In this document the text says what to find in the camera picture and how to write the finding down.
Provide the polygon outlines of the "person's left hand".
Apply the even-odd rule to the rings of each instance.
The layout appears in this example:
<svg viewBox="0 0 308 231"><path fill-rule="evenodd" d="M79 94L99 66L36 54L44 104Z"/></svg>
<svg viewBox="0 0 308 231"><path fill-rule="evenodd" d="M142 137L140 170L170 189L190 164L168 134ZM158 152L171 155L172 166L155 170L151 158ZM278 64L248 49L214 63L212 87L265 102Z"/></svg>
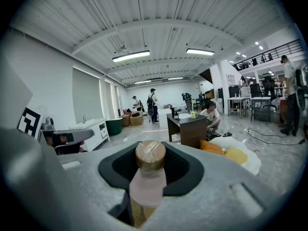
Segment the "person's left hand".
<svg viewBox="0 0 308 231"><path fill-rule="evenodd" d="M84 152L80 142L74 145L68 145L67 137L65 135L51 135L45 138L49 146L53 147L57 155L76 154Z"/></svg>

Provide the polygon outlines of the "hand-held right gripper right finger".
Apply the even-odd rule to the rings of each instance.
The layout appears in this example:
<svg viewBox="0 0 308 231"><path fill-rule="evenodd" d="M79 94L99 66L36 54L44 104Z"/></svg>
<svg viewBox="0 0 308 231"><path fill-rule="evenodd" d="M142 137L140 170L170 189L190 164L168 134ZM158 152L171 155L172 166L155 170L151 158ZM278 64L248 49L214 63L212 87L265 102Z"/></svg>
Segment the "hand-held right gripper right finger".
<svg viewBox="0 0 308 231"><path fill-rule="evenodd" d="M175 144L204 167L187 195L164 197L145 223L146 231L261 231L286 202L259 177L225 157Z"/></svg>

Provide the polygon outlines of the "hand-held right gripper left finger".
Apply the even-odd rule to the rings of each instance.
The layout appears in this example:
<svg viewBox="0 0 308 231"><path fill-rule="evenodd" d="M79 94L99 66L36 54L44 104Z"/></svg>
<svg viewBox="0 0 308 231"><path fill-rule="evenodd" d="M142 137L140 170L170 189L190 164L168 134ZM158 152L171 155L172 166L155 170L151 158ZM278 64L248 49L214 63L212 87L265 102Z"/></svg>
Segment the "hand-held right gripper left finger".
<svg viewBox="0 0 308 231"><path fill-rule="evenodd" d="M113 170L113 162L132 151L136 142L93 152L59 156L62 164L79 162L65 170L77 192L79 210L88 230L133 231L129 201L130 181Z"/></svg>

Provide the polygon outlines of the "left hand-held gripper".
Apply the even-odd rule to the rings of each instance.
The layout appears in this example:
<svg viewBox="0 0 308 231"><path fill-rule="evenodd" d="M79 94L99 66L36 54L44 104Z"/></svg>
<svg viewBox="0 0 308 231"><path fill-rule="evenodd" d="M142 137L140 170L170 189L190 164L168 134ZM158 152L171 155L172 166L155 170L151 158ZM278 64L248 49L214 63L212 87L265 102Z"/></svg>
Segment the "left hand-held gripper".
<svg viewBox="0 0 308 231"><path fill-rule="evenodd" d="M30 109L26 107L21 115L17 129L24 132L39 142L46 142L46 137L55 135L63 145L74 145L94 136L90 128L55 130L53 119L46 115L44 107Z"/></svg>

